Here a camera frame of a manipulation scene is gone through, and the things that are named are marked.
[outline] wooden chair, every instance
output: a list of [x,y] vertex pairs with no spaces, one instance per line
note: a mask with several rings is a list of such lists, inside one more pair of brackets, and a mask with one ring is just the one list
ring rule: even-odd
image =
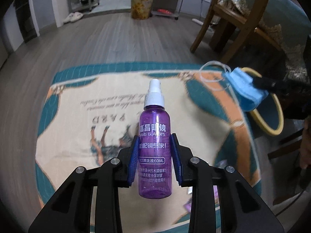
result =
[[258,23],[266,9],[268,0],[255,0],[248,18],[245,18],[226,7],[217,4],[217,2],[218,0],[211,0],[211,5],[207,12],[207,16],[204,20],[202,28],[192,46],[190,47],[190,51],[192,53],[195,52],[200,42],[202,41],[215,14],[221,17],[221,20],[219,21],[209,44],[215,51],[221,51],[235,29],[240,29],[240,33],[238,34],[237,38],[221,58],[220,61],[222,63],[228,63],[233,55],[242,46],[244,46],[248,40],[250,40],[250,38],[252,39],[252,41],[250,41],[251,43],[261,43],[263,41],[268,41],[278,51],[281,51],[280,46],[267,34],[265,34],[265,32],[258,28]]
[[[295,139],[297,139],[298,137],[300,137],[302,135],[302,132],[303,132],[304,129],[301,129],[293,134],[291,134],[290,136],[282,139],[280,142],[279,142],[279,145],[282,146],[286,143],[289,143]],[[290,143],[289,145],[287,146],[283,146],[279,149],[277,149],[276,151],[273,151],[273,152],[270,152],[268,153],[268,159],[271,160],[271,159],[274,159],[274,158],[278,158],[278,157],[281,157],[283,155],[287,155],[291,152],[294,152],[296,150],[299,150],[300,148],[300,145],[301,145],[301,141],[302,139],[299,139],[295,142],[292,142]],[[291,178],[297,178],[297,175],[300,174],[300,168],[296,168],[294,169],[294,174]],[[280,204],[282,203],[283,201],[295,196],[296,194],[295,193],[292,193],[292,194],[287,194],[287,195],[284,195],[284,196],[280,196],[280,197],[276,197],[274,200],[273,200],[273,205],[277,205],[277,204]]]

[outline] doorway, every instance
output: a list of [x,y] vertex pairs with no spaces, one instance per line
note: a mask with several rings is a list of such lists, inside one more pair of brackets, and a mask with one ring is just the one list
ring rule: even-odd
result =
[[27,43],[37,36],[28,0],[15,0],[14,6],[21,35],[23,36],[24,42]]

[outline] mask ear loop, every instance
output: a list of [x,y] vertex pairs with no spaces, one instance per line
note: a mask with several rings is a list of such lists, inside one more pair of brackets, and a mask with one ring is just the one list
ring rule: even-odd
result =
[[[202,76],[202,70],[203,68],[205,68],[206,66],[220,66],[221,68],[223,68],[224,72],[227,72],[229,71],[231,73],[231,68],[228,66],[228,65],[225,65],[219,61],[209,61],[207,62],[206,64],[204,64],[203,66],[201,66],[201,68],[199,69],[199,74],[200,74],[200,79],[201,81],[203,82],[207,82],[207,83],[211,83],[211,82],[218,82],[218,81],[224,81],[225,79],[222,77],[220,79],[215,79],[215,80],[208,80],[206,78],[204,78]],[[227,83],[227,86],[224,88],[224,89],[216,89],[216,88],[213,88],[211,86],[209,86],[208,84],[205,84],[210,90],[213,90],[213,91],[224,91],[226,90],[228,87],[229,87],[229,84]]]

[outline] white slippers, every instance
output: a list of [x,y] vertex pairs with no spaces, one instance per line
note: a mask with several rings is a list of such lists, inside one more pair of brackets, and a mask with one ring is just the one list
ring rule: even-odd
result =
[[83,14],[80,12],[75,12],[74,15],[71,17],[70,22],[76,22],[83,17]]
[[83,14],[80,12],[70,13],[68,17],[65,18],[64,23],[76,22],[83,17]]
[[65,18],[64,23],[69,23],[70,20],[71,20],[71,18],[73,17],[73,15],[74,15],[74,13],[70,13],[70,14],[68,15],[68,17]]

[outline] white spray nozzle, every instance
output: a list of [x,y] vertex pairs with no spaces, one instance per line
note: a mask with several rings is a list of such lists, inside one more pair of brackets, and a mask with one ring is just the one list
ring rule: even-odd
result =
[[164,107],[164,97],[161,92],[161,83],[158,79],[152,79],[149,83],[148,93],[145,96],[144,107],[149,105]]
[[158,92],[161,93],[161,83],[158,79],[152,79],[149,83],[149,92]]

